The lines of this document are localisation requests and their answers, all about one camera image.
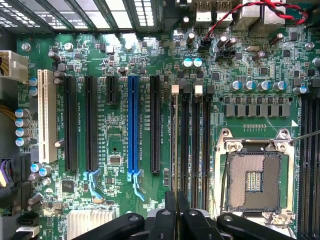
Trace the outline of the thin steel locking lever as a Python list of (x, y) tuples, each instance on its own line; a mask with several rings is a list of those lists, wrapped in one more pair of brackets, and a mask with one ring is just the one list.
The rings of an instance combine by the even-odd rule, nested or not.
[(310, 138), (310, 137), (313, 137), (313, 136), (317, 136), (317, 135), (320, 135), (320, 131), (315, 131), (315, 132), (312, 132), (312, 133), (308, 133), (308, 134), (293, 138), (293, 139), (290, 140), (289, 143), (293, 144), (295, 142), (298, 142), (298, 141), (301, 141), (301, 140), (304, 140), (304, 139), (307, 139), (307, 138)]
[(224, 164), (224, 170), (223, 170), (222, 182), (221, 182), (220, 214), (222, 214), (224, 210), (225, 189), (226, 189), (226, 179), (227, 179), (228, 170), (229, 170), (229, 161), (226, 160)]

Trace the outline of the white power connector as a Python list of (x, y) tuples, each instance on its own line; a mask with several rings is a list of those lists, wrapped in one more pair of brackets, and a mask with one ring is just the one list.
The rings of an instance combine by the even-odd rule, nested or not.
[(0, 78), (29, 82), (29, 59), (11, 50), (0, 50)]

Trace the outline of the long black expansion slot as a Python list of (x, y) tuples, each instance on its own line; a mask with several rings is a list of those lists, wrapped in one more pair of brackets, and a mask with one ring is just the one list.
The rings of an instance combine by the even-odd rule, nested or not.
[(97, 176), (101, 170), (98, 164), (98, 97), (97, 79), (84, 77), (84, 116), (85, 116), (85, 173), (89, 181), (89, 191), (95, 199), (102, 199), (96, 191)]
[(77, 138), (77, 82), (72, 76), (63, 80), (63, 126), (65, 170), (74, 172), (78, 169)]
[(150, 76), (150, 171), (160, 172), (161, 87), (160, 76)]

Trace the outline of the blue expansion slot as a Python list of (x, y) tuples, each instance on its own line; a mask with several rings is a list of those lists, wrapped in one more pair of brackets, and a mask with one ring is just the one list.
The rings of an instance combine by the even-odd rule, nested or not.
[(139, 192), (138, 177), (141, 174), (140, 161), (140, 81), (138, 76), (129, 76), (128, 84), (128, 109), (127, 109), (127, 136), (128, 136), (128, 159), (127, 179), (132, 182), (134, 194), (145, 201), (145, 197)]

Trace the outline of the white expansion slot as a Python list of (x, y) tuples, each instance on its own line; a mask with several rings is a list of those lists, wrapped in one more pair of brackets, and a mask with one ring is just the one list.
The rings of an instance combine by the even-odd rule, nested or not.
[(37, 90), (39, 162), (50, 164), (57, 160), (57, 90), (52, 71), (37, 70)]

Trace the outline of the RAM slot with white latches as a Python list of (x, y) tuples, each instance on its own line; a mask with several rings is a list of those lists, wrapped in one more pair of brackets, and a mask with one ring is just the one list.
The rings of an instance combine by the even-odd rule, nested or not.
[(203, 86), (194, 86), (194, 98), (192, 102), (192, 208), (198, 207), (199, 192), (199, 145), (200, 145), (200, 106), (203, 95)]
[(178, 84), (171, 86), (171, 146), (172, 146), (172, 164), (173, 164), (173, 184), (172, 189), (174, 197), (177, 199), (178, 192), (178, 108), (179, 108), (179, 93)]
[[(320, 131), (320, 98), (312, 100), (312, 117), (311, 130), (312, 133)], [(319, 193), (319, 151), (320, 140), (319, 134), (310, 137), (310, 161), (309, 161), (309, 210), (310, 210), (310, 235), (313, 238), (319, 238), (320, 235), (320, 197)]]

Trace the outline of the silver chipset heatsink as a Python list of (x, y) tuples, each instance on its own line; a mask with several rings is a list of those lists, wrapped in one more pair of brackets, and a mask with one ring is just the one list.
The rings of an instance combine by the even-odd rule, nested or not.
[(116, 218), (111, 210), (71, 210), (67, 214), (67, 235), (69, 239), (78, 237)]

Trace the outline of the green motherboard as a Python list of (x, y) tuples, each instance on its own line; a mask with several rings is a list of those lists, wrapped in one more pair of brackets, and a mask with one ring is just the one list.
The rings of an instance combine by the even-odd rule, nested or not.
[(124, 0), (104, 33), (76, 0), (34, 1), (56, 30), (17, 39), (36, 240), (146, 217), (167, 191), (320, 240), (320, 2)]

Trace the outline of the grey metal PC case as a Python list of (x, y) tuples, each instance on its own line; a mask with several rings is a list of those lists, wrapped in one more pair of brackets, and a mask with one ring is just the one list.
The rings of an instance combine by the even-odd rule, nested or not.
[[(179, 45), (172, 40), (173, 0), (0, 0), (0, 27), (14, 32), (17, 54), (29, 59), (29, 82), (17, 83), (17, 107), (9, 111), (19, 153), (5, 171), (21, 168), (28, 180), (21, 207), (5, 216), (38, 215), (36, 240), (70, 240), (72, 210), (128, 212), (146, 216), (163, 208), (171, 186), (170, 95)], [(39, 162), (38, 69), (53, 72), (56, 85), (57, 160)], [(64, 78), (77, 87), (77, 170), (65, 170)], [(85, 80), (97, 79), (98, 167), (91, 196), (85, 173)], [(107, 104), (106, 77), (118, 79), (118, 104)], [(139, 192), (128, 181), (128, 77), (139, 77)], [(150, 76), (160, 78), (160, 171), (152, 173)]]

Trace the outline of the CPU socket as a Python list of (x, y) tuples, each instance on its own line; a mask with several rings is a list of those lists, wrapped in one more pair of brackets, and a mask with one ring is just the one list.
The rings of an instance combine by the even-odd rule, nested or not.
[[(214, 219), (226, 213), (293, 235), (295, 219), (295, 147), (290, 131), (281, 128), (273, 137), (233, 136), (223, 128), (214, 143), (212, 208)], [(225, 162), (229, 169), (220, 214)]]

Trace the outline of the short black expansion slot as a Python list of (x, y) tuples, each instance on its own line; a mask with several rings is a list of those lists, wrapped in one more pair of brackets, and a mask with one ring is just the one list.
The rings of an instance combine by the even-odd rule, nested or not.
[(106, 103), (109, 105), (118, 104), (119, 81), (116, 76), (106, 77)]

